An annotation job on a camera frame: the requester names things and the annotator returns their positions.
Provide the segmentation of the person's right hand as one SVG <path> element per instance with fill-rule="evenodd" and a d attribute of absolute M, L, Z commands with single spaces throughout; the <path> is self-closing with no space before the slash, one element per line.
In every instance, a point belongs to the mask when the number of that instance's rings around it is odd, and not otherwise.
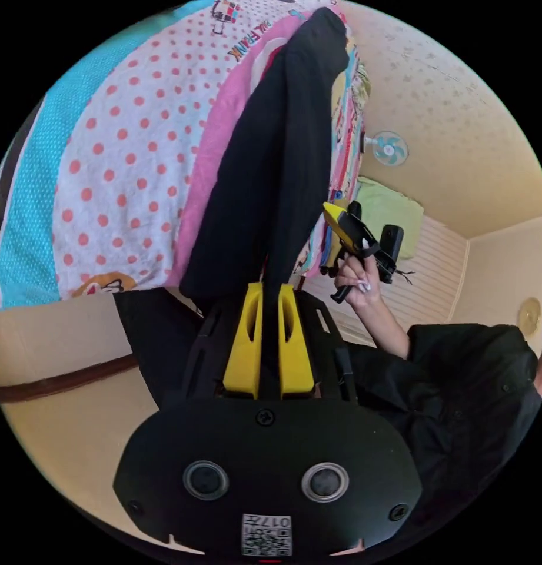
<path fill-rule="evenodd" d="M 356 313 L 381 301 L 380 276 L 373 255 L 360 259 L 346 252 L 338 260 L 334 285 L 336 288 L 349 289 L 344 301 Z"/>

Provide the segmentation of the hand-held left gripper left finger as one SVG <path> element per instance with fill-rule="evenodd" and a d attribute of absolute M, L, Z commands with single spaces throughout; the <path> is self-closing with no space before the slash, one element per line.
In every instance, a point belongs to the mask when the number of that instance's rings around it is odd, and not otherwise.
<path fill-rule="evenodd" d="M 224 372 L 227 393 L 258 397 L 262 353 L 263 287 L 248 285 Z"/>

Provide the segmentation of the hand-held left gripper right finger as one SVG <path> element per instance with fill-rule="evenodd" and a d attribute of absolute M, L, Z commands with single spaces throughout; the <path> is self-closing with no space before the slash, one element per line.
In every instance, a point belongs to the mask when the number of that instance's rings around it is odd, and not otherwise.
<path fill-rule="evenodd" d="M 281 397 L 308 396 L 315 381 L 294 287 L 283 284 L 278 294 L 278 369 Z"/>

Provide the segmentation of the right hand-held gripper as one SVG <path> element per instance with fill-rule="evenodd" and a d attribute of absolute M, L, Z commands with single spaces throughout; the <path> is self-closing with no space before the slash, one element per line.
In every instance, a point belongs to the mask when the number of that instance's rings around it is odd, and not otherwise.
<path fill-rule="evenodd" d="M 353 214 L 335 204 L 323 203 L 323 215 L 342 248 L 361 260 L 374 257 L 380 272 L 380 281 L 391 284 L 397 272 L 397 226 L 385 225 L 380 240 Z"/>

